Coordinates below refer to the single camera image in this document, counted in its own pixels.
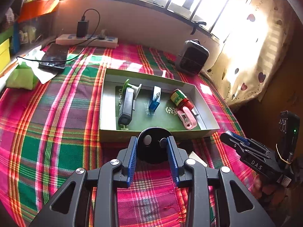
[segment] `pink clip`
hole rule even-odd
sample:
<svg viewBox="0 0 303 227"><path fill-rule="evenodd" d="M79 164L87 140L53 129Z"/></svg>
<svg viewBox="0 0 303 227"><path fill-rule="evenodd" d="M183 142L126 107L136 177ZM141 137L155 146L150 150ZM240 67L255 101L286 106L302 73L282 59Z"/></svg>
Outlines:
<svg viewBox="0 0 303 227"><path fill-rule="evenodd" d="M197 126L197 121L187 107L183 107L183 112L178 111L178 116L181 119L186 129L191 130Z"/></svg>

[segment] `curtain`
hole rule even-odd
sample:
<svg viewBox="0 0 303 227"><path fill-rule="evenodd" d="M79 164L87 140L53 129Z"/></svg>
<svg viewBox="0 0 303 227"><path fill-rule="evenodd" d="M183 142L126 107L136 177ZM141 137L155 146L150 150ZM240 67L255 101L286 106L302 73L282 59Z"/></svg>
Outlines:
<svg viewBox="0 0 303 227"><path fill-rule="evenodd" d="M239 23L225 40L211 69L203 74L236 111L265 94L292 38L295 13L287 0L248 0Z"/></svg>

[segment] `white wall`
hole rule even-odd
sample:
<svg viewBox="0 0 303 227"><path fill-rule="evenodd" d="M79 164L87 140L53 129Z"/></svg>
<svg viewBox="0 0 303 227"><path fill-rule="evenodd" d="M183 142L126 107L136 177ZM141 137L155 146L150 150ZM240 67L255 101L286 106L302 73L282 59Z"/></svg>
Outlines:
<svg viewBox="0 0 303 227"><path fill-rule="evenodd" d="M204 69L213 66L222 50L222 45L198 30L191 36L192 27L178 19L147 7L115 0L61 0L54 33L57 36L75 34L77 22L88 8L98 10L101 15L97 32L107 29L108 34L118 37L120 42L142 44L177 55L186 40L198 39L210 53ZM88 11L86 19L89 20L88 33L93 33L98 22L97 13Z"/></svg>

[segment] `rubber band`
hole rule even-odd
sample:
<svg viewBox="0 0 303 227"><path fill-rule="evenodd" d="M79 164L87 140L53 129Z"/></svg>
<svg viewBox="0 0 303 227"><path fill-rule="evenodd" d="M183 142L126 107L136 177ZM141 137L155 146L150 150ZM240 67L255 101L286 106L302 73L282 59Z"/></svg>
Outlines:
<svg viewBox="0 0 303 227"><path fill-rule="evenodd" d="M282 157L281 157L281 155L280 155L280 153L279 153L279 150L278 150L278 144L276 143L276 149L277 149L277 152L278 152L278 155L279 155L279 157L280 157L280 159L283 161L283 162L285 162L286 164L291 164L292 163L292 161L291 162L288 162L288 161L286 161L286 160L284 160Z"/></svg>

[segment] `table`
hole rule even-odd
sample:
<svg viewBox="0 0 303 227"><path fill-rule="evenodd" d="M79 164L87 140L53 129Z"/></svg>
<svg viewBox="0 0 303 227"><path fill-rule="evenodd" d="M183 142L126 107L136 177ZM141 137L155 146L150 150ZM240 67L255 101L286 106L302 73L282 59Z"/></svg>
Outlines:
<svg viewBox="0 0 303 227"><path fill-rule="evenodd" d="M69 57L80 50L71 47ZM128 143L99 142L101 89L107 67L196 85L220 130L211 137L182 141L179 147L194 151L212 168L230 167L251 188L252 170L219 139L226 130L243 135L240 125L212 84L203 76L177 72L170 63L174 59L171 54L141 45L87 47L63 74L46 84L39 83L32 91L4 92L0 99L0 200L20 227L28 226L76 168L101 167L127 147ZM212 195L210 202L213 216ZM186 204L187 189L174 186L168 163L141 163L131 187L118 190L120 226L180 226L185 221Z"/></svg>

